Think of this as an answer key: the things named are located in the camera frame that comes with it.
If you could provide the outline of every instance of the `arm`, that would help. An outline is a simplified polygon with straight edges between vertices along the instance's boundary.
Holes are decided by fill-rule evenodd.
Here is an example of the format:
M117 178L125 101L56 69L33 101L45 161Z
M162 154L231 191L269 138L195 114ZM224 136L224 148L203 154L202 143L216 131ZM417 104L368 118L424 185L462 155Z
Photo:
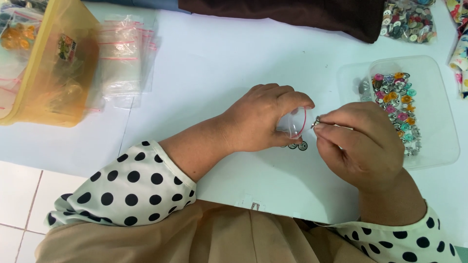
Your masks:
M357 187L361 212L361 222L329 227L379 263L460 263L439 217L402 168L404 146L387 114L373 102L350 103L320 121L319 153Z
M258 85L225 113L159 144L145 141L102 168L73 194L55 202L51 228L85 221L108 226L144 226L193 204L196 182L238 151L300 143L276 131L280 118L299 106L313 107L290 86Z

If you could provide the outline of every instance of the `floor tile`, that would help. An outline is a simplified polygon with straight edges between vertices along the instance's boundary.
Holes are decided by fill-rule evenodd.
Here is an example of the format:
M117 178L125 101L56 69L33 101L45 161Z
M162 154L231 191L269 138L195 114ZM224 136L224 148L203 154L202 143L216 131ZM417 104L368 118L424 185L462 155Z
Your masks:
M0 225L0 262L15 263L24 230Z
M41 170L0 161L0 223L25 228Z
M25 232L23 241L21 242L20 253L16 263L34 263L36 258L34 257L34 251L37 245L44 239L45 235L36 234L32 232Z
M55 200L63 194L73 193L85 181L84 177L44 171L26 228L47 233L49 228L44 225L44 219L48 212L54 210Z

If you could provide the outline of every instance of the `polka dot sleeve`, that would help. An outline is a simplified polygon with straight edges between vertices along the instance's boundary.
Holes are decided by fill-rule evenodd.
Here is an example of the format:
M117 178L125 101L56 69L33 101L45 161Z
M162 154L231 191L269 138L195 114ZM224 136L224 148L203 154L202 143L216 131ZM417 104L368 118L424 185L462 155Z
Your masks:
M55 201L50 228L86 221L108 226L144 226L195 202L196 184L155 141L131 147Z
M365 222L331 225L338 234L378 263L461 263L434 210L409 226Z

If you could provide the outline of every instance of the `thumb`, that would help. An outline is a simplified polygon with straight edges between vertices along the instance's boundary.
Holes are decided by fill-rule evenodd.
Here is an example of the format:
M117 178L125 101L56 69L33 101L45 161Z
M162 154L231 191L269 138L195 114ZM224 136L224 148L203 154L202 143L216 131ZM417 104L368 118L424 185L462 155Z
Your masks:
M320 157L322 157L323 161L332 172L340 177L347 173L346 164L343 159L343 151L338 145L333 144L323 137L317 136L317 149Z
M290 139L284 131L275 131L275 134L273 135L272 146L286 146L293 143L301 144L302 137L299 137L297 139Z

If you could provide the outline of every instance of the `beige fabric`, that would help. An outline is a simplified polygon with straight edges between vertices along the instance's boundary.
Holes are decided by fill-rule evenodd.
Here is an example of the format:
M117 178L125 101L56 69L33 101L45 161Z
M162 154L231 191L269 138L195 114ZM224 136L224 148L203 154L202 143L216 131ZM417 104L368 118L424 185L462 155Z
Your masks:
M74 223L51 230L38 263L375 263L323 227L197 201L148 226Z

